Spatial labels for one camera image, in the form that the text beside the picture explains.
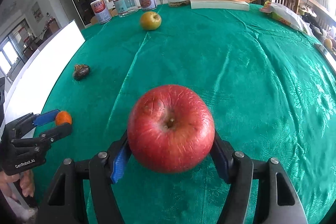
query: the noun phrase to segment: red apple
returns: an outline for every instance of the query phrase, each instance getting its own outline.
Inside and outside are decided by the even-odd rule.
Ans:
[[[200,163],[215,135],[212,115],[202,99],[179,85],[158,86],[134,105],[127,137],[134,157],[160,173],[178,173]]]

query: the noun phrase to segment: blue gripper pad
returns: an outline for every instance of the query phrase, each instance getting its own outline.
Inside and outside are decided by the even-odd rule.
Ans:
[[[117,181],[123,177],[131,154],[132,152],[126,141],[121,147],[119,154],[115,157],[113,163],[111,163],[112,174],[110,178],[113,184],[116,184]]]
[[[218,176],[224,180],[225,183],[229,184],[229,163],[225,155],[222,153],[221,147],[216,140],[213,142],[210,155],[212,157],[213,163],[215,164]]]
[[[40,127],[54,121],[58,113],[59,110],[55,109],[37,116],[36,119],[33,121],[34,126]]]

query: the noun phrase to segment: metal screw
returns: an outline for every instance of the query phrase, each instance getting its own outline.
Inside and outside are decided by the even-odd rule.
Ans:
[[[71,159],[67,158],[67,159],[63,160],[63,163],[65,165],[69,165],[71,163]]]
[[[103,159],[107,157],[107,153],[105,151],[99,152],[98,153],[98,158]]]
[[[271,158],[271,163],[278,164],[279,160],[277,158]]]
[[[235,156],[238,157],[238,158],[243,158],[244,157],[244,153],[241,152],[241,151],[236,151],[235,152]]]

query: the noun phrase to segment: can lid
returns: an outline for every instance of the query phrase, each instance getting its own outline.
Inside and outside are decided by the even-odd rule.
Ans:
[[[101,0],[95,0],[95,1],[91,2],[91,5],[98,2],[98,1],[101,1]]]

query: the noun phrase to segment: dried brown fruit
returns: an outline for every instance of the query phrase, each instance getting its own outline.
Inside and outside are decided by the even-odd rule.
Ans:
[[[75,80],[79,81],[82,80],[90,73],[90,67],[88,65],[75,65],[75,71],[73,72],[72,76]]]

